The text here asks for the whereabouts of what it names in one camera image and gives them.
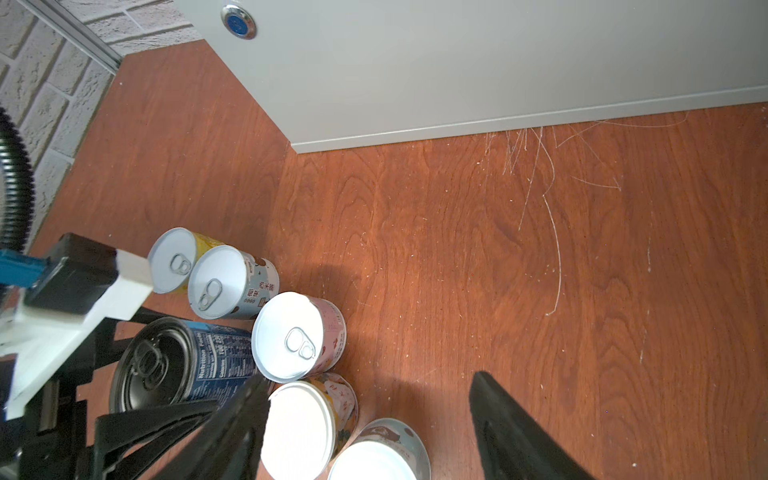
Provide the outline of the blue Progresso soup can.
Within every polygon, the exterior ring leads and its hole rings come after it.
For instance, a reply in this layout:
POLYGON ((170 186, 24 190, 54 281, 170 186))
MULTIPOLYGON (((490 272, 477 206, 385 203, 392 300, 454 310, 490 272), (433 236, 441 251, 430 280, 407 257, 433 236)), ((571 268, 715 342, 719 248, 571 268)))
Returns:
POLYGON ((256 373, 250 332, 163 317, 144 327, 123 352, 110 411, 197 400, 223 405, 256 373))

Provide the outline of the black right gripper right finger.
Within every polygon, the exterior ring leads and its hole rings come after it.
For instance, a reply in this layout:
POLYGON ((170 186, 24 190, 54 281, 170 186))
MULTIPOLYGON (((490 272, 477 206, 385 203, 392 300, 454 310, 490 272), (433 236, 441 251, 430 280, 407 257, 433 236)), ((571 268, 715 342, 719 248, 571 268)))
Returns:
POLYGON ((485 371, 473 375, 469 405, 486 479, 590 479, 485 371))

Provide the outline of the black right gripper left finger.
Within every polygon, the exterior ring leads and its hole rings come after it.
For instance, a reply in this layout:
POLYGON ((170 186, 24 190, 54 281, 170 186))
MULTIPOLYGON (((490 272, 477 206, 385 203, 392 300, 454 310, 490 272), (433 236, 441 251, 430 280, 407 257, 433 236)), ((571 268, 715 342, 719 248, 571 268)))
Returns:
POLYGON ((157 479, 254 479, 272 382, 257 374, 221 406, 157 479))

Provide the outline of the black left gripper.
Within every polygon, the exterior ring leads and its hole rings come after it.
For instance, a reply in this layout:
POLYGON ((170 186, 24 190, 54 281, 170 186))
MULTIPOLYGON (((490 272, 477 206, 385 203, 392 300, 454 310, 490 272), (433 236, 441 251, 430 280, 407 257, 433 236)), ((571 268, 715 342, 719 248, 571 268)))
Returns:
POLYGON ((117 321, 104 320, 54 377, 24 415, 1 424, 3 478, 138 479, 200 427, 216 408, 197 400, 107 414, 88 423, 79 386, 95 370, 118 365, 132 339, 115 337, 117 321))

